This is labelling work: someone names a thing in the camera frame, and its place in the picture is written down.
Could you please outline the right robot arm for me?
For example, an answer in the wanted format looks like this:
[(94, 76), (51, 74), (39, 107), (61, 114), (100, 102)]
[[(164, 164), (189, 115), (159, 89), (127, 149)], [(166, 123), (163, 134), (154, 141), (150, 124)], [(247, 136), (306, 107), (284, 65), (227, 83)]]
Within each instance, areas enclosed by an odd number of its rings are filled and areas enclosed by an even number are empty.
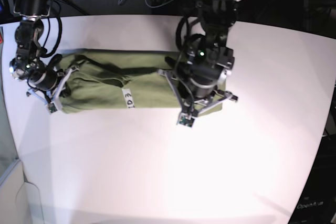
[(79, 70), (78, 66), (57, 69), (62, 55), (56, 50), (62, 36), (62, 21), (56, 17), (58, 37), (51, 52), (41, 45), (39, 40), (44, 32), (43, 18), (49, 17), (54, 11), (53, 0), (16, 0), (14, 13), (22, 19), (15, 31), (17, 50), (15, 57), (9, 63), (12, 77), (19, 81), (26, 81), (29, 89), (27, 96), (40, 99), (49, 113), (62, 109), (61, 96), (67, 96), (70, 90), (67, 81)]

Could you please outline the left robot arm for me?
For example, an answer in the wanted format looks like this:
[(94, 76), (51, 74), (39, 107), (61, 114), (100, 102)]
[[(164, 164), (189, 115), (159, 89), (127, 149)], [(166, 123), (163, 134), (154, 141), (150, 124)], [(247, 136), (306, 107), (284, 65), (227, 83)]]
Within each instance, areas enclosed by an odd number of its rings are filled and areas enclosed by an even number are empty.
[(176, 58), (165, 57), (165, 77), (181, 108), (177, 123), (191, 127), (198, 117), (238, 97), (224, 89), (235, 63), (227, 47), (228, 34), (237, 20), (237, 0), (195, 0), (203, 34), (192, 33), (191, 14), (183, 16), (175, 32)]

